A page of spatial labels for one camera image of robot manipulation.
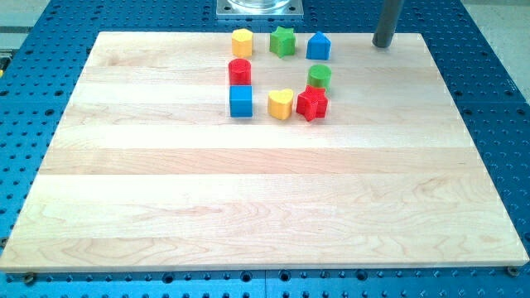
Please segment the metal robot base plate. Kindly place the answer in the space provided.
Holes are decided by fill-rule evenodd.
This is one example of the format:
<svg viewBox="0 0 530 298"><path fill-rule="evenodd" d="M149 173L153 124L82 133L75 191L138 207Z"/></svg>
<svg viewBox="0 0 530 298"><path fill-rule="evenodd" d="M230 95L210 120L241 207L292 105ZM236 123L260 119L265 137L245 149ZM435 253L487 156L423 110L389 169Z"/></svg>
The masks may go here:
<svg viewBox="0 0 530 298"><path fill-rule="evenodd" d="M215 0L217 18L303 17L302 0Z"/></svg>

